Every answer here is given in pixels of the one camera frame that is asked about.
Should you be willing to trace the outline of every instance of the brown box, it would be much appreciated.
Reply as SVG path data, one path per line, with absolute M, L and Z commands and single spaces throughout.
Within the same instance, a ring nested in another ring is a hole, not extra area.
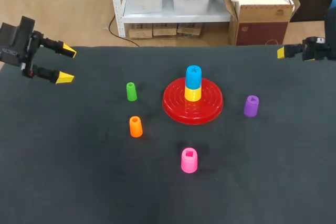
M 200 35 L 203 23 L 179 23 L 178 34 Z
M 153 24 L 131 24 L 128 34 L 131 39 L 153 38 Z
M 154 36 L 175 36 L 177 23 L 157 23 L 153 24 Z
M 281 45 L 291 17 L 300 7 L 299 0 L 293 5 L 242 5 L 239 17 L 231 0 L 224 0 L 231 14 L 229 43 L 237 46 Z

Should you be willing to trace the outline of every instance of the orange cup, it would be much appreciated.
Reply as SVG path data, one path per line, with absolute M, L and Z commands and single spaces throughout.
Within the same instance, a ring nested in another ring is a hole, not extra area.
M 130 131 L 133 137 L 140 137 L 142 135 L 141 120 L 138 116 L 130 118 Z

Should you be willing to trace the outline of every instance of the blue ring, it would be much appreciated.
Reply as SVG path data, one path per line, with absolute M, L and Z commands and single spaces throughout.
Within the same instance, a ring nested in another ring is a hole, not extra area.
M 199 66 L 191 65 L 187 68 L 185 85 L 189 89 L 199 89 L 202 85 L 202 70 Z

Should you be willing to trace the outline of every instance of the red ring stacking base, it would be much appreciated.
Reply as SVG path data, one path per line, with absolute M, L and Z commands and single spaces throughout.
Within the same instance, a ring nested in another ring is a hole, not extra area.
M 166 88 L 163 109 L 175 121 L 184 124 L 205 124 L 215 119 L 223 109 L 222 92 L 216 84 L 202 78 L 202 97 L 197 102 L 184 98 L 185 78 L 179 78 Z

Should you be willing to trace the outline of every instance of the yellow ring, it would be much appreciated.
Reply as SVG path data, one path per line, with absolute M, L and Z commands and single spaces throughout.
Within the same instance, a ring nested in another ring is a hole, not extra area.
M 198 89 L 189 89 L 185 87 L 184 89 L 184 98 L 190 102 L 197 102 L 201 99 L 202 96 L 202 87 Z

